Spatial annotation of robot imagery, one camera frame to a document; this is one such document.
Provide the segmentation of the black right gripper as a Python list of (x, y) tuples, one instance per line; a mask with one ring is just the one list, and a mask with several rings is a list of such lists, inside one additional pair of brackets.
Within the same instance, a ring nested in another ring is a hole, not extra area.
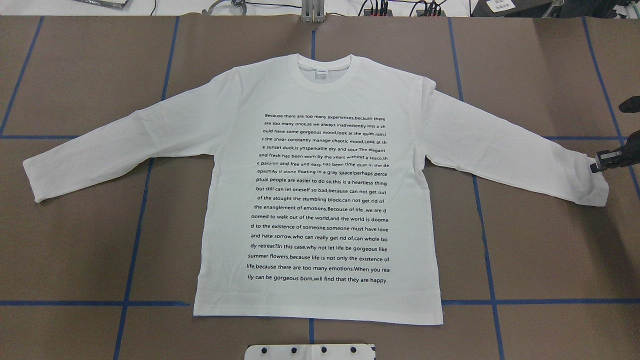
[[(638, 113), (640, 96), (631, 96), (618, 105), (622, 113)], [(629, 167), (640, 162), (640, 130), (631, 133), (621, 150), (603, 150), (596, 153), (595, 163), (590, 165), (592, 173), (601, 173), (617, 167)]]

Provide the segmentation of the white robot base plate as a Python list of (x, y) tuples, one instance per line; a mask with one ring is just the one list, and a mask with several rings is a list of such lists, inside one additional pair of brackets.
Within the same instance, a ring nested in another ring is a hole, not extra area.
[(373, 344), (270, 344), (251, 345), (245, 360), (375, 360)]

